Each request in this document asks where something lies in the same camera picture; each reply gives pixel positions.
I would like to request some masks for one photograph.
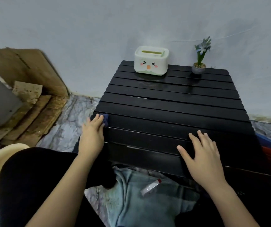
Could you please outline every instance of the light blue fabric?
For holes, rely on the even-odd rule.
[[[169,178],[143,197],[140,191],[157,178],[126,168],[116,168],[115,173],[115,187],[101,199],[111,227],[175,226],[176,215],[192,210],[199,199],[198,193]]]

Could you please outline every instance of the hand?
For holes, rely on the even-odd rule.
[[[219,186],[226,186],[224,170],[216,143],[207,133],[198,131],[200,140],[193,134],[189,137],[195,150],[195,158],[192,159],[182,146],[177,146],[193,179],[200,184],[208,193],[216,190]]]
[[[82,134],[79,142],[79,154],[92,162],[97,158],[104,145],[103,115],[96,114],[96,117],[90,121],[87,118],[86,125],[82,125]]]

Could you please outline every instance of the marble pattern floor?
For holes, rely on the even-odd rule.
[[[96,98],[71,95],[59,119],[50,132],[39,141],[37,146],[56,151],[72,152],[81,134],[82,123],[93,113],[98,102],[99,99]],[[252,125],[257,133],[271,139],[271,124],[252,121]],[[142,171],[143,173],[153,174],[147,170],[142,169]],[[85,191],[85,196],[99,214],[102,221],[108,226],[107,213],[104,208],[99,205],[99,200],[97,199],[98,194],[102,190],[100,187],[90,188]]]

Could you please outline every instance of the white tissue box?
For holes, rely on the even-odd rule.
[[[140,46],[135,52],[134,70],[139,73],[161,76],[168,69],[167,48]]]

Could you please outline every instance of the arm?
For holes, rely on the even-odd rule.
[[[226,227],[259,227],[225,180],[216,143],[207,133],[198,131],[198,136],[201,141],[189,134],[195,150],[194,159],[182,146],[177,146],[193,179],[210,195]]]
[[[103,148],[103,115],[83,124],[79,154],[65,175],[27,223],[27,227],[74,226],[91,166]]]

